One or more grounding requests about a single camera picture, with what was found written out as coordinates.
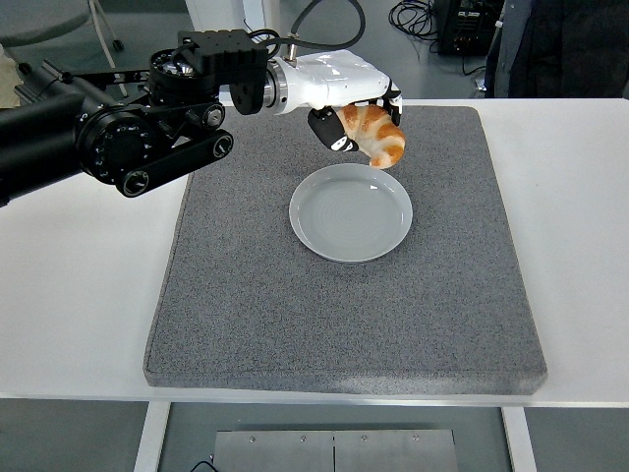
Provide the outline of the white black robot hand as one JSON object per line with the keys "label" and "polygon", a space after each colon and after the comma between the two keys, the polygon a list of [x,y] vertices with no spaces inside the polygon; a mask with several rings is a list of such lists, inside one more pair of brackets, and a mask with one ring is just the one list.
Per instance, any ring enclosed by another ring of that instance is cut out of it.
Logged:
{"label": "white black robot hand", "polygon": [[402,96],[392,80],[348,50],[314,53],[293,60],[279,58],[267,69],[266,107],[276,115],[308,107],[308,123],[324,146],[355,151],[337,108],[355,103],[382,103],[395,125],[400,123]]}

